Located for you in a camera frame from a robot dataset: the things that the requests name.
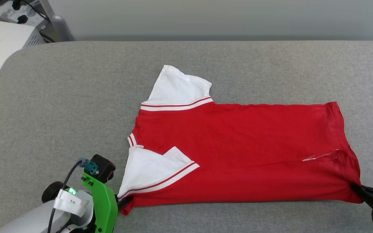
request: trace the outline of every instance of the gray fabric surface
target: gray fabric surface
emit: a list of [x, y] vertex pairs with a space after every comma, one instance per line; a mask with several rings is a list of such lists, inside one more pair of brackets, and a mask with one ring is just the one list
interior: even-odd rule
[[[117, 165], [164, 64], [212, 82], [217, 103], [339, 102], [373, 187], [373, 42], [68, 42], [16, 52], [0, 71], [0, 227], [40, 205], [81, 156]], [[81, 188], [77, 170], [70, 186]], [[114, 232], [373, 232], [367, 205], [218, 203], [135, 208]]]

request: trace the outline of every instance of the red t-shirt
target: red t-shirt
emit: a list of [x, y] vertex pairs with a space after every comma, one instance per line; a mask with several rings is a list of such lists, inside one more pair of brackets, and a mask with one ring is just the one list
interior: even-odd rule
[[216, 104], [211, 84], [164, 66], [142, 103], [118, 198], [134, 206], [342, 200], [361, 203], [355, 153], [336, 102]]

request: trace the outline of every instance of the wheel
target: wheel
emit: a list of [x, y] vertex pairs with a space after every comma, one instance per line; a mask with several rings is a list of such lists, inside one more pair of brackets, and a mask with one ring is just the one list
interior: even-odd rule
[[114, 176], [114, 172], [112, 172], [112, 173], [110, 174], [110, 176], [107, 178], [107, 180], [111, 180], [111, 179], [113, 178], [113, 176]]
[[43, 195], [41, 196], [41, 201], [43, 203], [49, 202], [51, 200], [56, 199], [58, 192], [60, 191], [62, 187], [62, 182], [61, 181], [56, 181], [50, 184], [49, 186], [46, 187], [46, 189], [43, 192]]

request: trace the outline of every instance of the green bracket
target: green bracket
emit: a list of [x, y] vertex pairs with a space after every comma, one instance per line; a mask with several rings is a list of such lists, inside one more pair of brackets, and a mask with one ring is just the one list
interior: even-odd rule
[[93, 196], [96, 233], [112, 233], [118, 214], [113, 190], [85, 172], [83, 177], [86, 179], [83, 185], [90, 189]]

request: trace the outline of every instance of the black connector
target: black connector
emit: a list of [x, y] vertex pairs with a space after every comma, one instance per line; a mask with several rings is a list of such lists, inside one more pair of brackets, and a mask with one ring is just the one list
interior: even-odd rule
[[21, 15], [20, 17], [18, 17], [17, 20], [18, 20], [17, 24], [22, 25], [28, 21], [28, 17], [26, 15]]
[[97, 172], [96, 174], [91, 174], [90, 171], [84, 169], [85, 173], [95, 178], [96, 180], [99, 180], [103, 184], [113, 178], [113, 172], [116, 170], [116, 166], [112, 162], [100, 155], [94, 155], [93, 158], [90, 159], [90, 161], [99, 166], [99, 168], [97, 169], [99, 172]]
[[12, 1], [12, 8], [14, 10], [19, 10], [21, 8], [21, 0]]

